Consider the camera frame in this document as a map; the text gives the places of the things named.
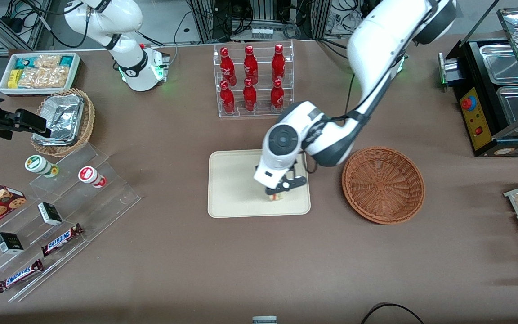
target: snickers bar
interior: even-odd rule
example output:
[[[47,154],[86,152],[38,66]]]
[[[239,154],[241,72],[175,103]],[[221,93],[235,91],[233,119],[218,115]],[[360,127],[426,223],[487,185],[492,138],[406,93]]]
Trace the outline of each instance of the snickers bar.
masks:
[[[43,251],[43,256],[49,256],[49,254],[53,253],[58,248],[61,248],[64,244],[66,244],[72,238],[78,236],[79,233],[83,232],[83,228],[81,228],[80,224],[77,223],[75,226],[71,227],[67,232],[63,233],[59,238],[52,240],[46,246],[43,246],[41,250]]]
[[[37,261],[35,261],[35,263],[33,263],[31,266],[26,267],[22,271],[12,275],[7,280],[0,281],[0,293],[6,291],[16,283],[19,283],[36,272],[43,272],[43,263],[41,263],[41,260],[39,259],[37,259]]]

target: red bottle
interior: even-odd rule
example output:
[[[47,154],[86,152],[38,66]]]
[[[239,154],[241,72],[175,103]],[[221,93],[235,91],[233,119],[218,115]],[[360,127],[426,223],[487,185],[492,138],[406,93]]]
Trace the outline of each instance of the red bottle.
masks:
[[[225,80],[221,80],[219,86],[221,87],[219,96],[221,97],[223,110],[227,115],[233,115],[235,113],[235,97],[233,96],[233,92],[229,89],[229,84]]]
[[[274,113],[281,113],[283,96],[285,96],[285,92],[281,88],[281,79],[277,79],[273,82],[273,89],[271,89],[271,111]]]
[[[257,69],[257,59],[253,55],[253,46],[245,46],[245,61],[243,62],[245,67],[245,77],[251,79],[252,84],[259,82],[259,71]]]
[[[245,98],[245,109],[250,113],[254,112],[257,109],[257,91],[253,87],[253,82],[250,78],[245,79],[243,98]]]
[[[221,73],[223,79],[229,82],[229,86],[235,86],[237,84],[235,64],[233,64],[233,60],[229,57],[229,51],[226,47],[222,47],[219,51],[221,53]]]
[[[278,78],[283,81],[285,77],[285,58],[283,57],[283,45],[277,44],[275,45],[275,55],[273,56],[273,61],[271,61],[271,79],[273,82]]]

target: wicker basket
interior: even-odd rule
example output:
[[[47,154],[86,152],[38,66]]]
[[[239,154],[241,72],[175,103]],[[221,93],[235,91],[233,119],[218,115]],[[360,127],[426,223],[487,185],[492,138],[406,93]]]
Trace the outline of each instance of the wicker basket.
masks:
[[[31,140],[31,145],[37,150],[37,152],[41,154],[56,156],[57,158],[62,158],[69,153],[76,150],[81,145],[84,145],[89,141],[91,137],[91,133],[93,131],[93,122],[95,121],[95,108],[93,107],[93,103],[89,100],[89,97],[85,92],[78,89],[69,89],[66,91],[58,92],[57,94],[52,94],[52,96],[66,96],[66,95],[78,95],[85,100],[85,106],[83,110],[83,116],[81,117],[81,125],[80,131],[78,134],[77,142],[72,146],[43,146],[36,144]],[[39,105],[39,109],[37,109],[37,115],[41,113],[41,107],[43,107],[43,102]]]
[[[341,182],[351,207],[379,224],[409,220],[425,199],[425,182],[415,164],[401,152],[381,146],[353,154]]]

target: white jar with green lid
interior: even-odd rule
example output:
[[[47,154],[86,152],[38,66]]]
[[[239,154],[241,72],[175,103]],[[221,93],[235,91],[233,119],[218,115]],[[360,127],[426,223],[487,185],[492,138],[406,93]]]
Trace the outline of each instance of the white jar with green lid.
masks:
[[[53,178],[59,174],[59,167],[47,161],[41,155],[31,155],[25,160],[25,169],[33,173],[41,174],[46,178]]]

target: table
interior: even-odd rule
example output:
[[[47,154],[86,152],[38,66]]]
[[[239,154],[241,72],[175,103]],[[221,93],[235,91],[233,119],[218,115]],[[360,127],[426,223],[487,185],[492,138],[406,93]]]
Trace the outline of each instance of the table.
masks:
[[[303,216],[212,219],[210,154],[258,149],[274,119],[222,120],[212,46],[181,47],[169,82],[130,90],[107,51],[80,52],[78,87],[96,109],[91,142],[144,199],[21,303],[0,298],[0,323],[357,322],[394,302],[428,323],[518,322],[518,223],[503,192],[518,187],[518,158],[473,158],[454,95],[438,89],[437,56],[458,40],[409,48],[355,148],[400,150],[423,173],[426,200],[411,221],[356,215],[342,168],[310,175]],[[345,107],[351,70],[314,41],[296,41],[296,101],[331,116]],[[351,106],[356,104],[355,91]],[[41,98],[6,98],[35,110]],[[34,153],[27,134],[0,139],[0,184],[23,188]],[[378,311],[368,323],[411,316]]]

